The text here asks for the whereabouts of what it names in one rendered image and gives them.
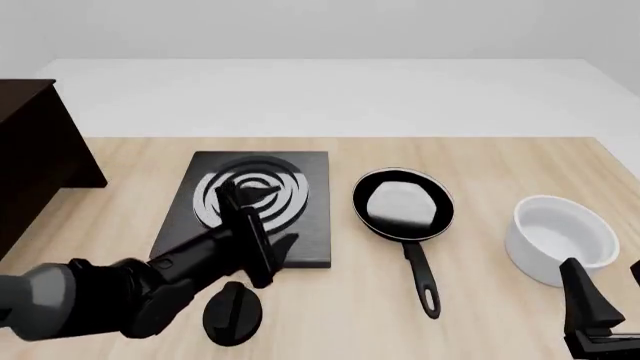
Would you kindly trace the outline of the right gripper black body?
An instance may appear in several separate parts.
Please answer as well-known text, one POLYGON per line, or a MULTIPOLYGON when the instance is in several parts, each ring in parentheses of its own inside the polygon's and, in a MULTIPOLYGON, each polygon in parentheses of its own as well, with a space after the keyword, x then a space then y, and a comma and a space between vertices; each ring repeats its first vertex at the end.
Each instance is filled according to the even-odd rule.
POLYGON ((617 323, 564 326, 564 340, 576 360, 640 360, 640 332, 614 333, 617 323))

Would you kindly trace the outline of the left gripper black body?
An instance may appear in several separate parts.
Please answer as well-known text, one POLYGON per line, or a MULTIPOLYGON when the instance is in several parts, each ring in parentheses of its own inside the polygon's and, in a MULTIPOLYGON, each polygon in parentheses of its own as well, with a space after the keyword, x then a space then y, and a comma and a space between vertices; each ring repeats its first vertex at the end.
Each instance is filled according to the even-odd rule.
POLYGON ((222 224, 231 232, 234 265, 246 273, 254 288, 268 287, 273 282, 274 259, 259 215, 251 206, 241 205, 234 182, 223 182, 215 192, 222 224))

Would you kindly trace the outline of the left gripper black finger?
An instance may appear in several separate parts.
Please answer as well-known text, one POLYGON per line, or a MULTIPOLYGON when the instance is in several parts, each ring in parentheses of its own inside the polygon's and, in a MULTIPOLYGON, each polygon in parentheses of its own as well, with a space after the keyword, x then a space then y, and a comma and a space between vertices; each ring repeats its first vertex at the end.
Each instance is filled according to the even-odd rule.
POLYGON ((284 267, 287 254, 298 239, 298 233, 286 233, 271 245, 271 264, 274 269, 282 269, 284 267))
POLYGON ((235 190, 235 198, 238 206, 254 206, 272 194, 277 194, 278 186, 267 188, 240 187, 235 190))

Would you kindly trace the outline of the black frying pan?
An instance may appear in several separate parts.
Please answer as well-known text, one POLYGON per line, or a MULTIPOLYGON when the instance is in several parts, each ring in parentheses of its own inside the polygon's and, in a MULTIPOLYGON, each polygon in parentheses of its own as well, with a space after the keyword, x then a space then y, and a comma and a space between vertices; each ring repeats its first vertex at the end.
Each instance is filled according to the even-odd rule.
POLYGON ((454 199, 448 189, 425 173, 386 167, 358 179, 352 204, 369 230, 402 245, 423 311, 432 319, 440 317, 436 280, 421 244, 440 236, 453 222, 454 199))

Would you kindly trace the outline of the dark brown wooden cabinet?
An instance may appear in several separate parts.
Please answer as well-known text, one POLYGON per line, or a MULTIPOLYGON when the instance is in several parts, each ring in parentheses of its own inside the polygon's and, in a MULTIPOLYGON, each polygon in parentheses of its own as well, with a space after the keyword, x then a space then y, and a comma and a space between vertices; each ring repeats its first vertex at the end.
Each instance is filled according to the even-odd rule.
POLYGON ((0 79, 0 260, 61 188, 108 185, 54 83, 0 79))

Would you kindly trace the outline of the flat black stove plate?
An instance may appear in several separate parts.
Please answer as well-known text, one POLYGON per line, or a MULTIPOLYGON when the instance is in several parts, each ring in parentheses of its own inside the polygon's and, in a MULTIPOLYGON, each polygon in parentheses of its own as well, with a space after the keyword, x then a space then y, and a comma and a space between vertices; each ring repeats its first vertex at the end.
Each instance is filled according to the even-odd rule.
POLYGON ((284 266, 331 266, 329 156, 318 151, 195 152, 151 248, 156 257, 222 224, 215 189, 225 181, 237 188, 278 186, 252 206, 269 239, 286 233, 299 239, 284 266))

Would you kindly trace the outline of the white ceramic bowl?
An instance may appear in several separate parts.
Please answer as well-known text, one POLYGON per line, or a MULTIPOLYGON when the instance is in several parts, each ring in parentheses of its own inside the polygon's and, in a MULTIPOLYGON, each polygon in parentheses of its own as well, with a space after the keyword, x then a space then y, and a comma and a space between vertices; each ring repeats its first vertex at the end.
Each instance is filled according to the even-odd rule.
POLYGON ((561 287, 560 265, 574 258, 594 275, 617 260, 618 236, 596 212, 562 197, 534 195, 513 209, 505 249, 525 275, 561 287))

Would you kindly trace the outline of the round black stove knob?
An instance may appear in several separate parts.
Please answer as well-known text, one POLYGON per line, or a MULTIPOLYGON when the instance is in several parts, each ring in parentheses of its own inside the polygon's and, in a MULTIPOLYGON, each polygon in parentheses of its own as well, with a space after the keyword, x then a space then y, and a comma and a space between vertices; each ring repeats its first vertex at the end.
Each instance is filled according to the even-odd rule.
POLYGON ((263 319, 260 299, 237 281, 230 281, 207 302, 202 323, 208 338, 223 347, 235 347, 258 331, 263 319))

